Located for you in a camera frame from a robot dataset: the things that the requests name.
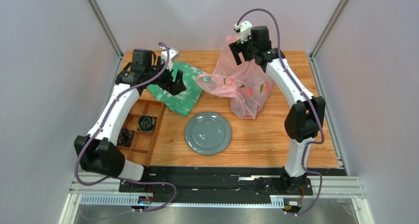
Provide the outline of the pink plastic bag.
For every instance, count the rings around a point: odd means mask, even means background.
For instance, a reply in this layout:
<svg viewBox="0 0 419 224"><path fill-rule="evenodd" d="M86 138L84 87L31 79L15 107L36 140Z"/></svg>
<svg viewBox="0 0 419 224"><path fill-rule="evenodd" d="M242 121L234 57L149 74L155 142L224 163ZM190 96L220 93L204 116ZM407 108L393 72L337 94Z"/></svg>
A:
<svg viewBox="0 0 419 224"><path fill-rule="evenodd" d="M231 99L233 114L241 119L256 119L269 97L274 81L253 60L237 65L229 44L240 40L238 35L228 36L216 67L211 74L200 74L196 84L205 92Z"/></svg>

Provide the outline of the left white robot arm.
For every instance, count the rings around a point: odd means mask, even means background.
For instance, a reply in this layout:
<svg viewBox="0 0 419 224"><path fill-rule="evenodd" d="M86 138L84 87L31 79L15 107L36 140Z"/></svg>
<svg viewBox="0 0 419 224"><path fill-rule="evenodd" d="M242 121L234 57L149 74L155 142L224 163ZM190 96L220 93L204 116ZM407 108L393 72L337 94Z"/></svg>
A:
<svg viewBox="0 0 419 224"><path fill-rule="evenodd" d="M85 136L77 136L74 147L77 153L75 177L78 170L102 174L105 177L140 181L144 166L129 161L117 149L122 126L134 104L149 85L156 85L164 91L177 95L186 90L183 72L173 76L173 64L179 58L179 51L164 47L161 55L154 51L135 49L132 60L118 73L104 111Z"/></svg>

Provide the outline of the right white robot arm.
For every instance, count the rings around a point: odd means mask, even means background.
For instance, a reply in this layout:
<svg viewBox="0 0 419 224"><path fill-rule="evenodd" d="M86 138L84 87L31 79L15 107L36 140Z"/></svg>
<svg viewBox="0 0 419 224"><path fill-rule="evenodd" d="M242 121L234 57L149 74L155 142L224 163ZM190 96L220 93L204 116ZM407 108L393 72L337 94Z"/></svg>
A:
<svg viewBox="0 0 419 224"><path fill-rule="evenodd" d="M234 26L240 39L229 45L237 64L255 61L278 85L290 110L284 127L290 138L290 148L280 187L285 193L299 191L307 182L306 163L309 149L317 135L321 143L326 102L322 96L314 96L298 79L279 48L273 48L266 26L253 27L245 21Z"/></svg>

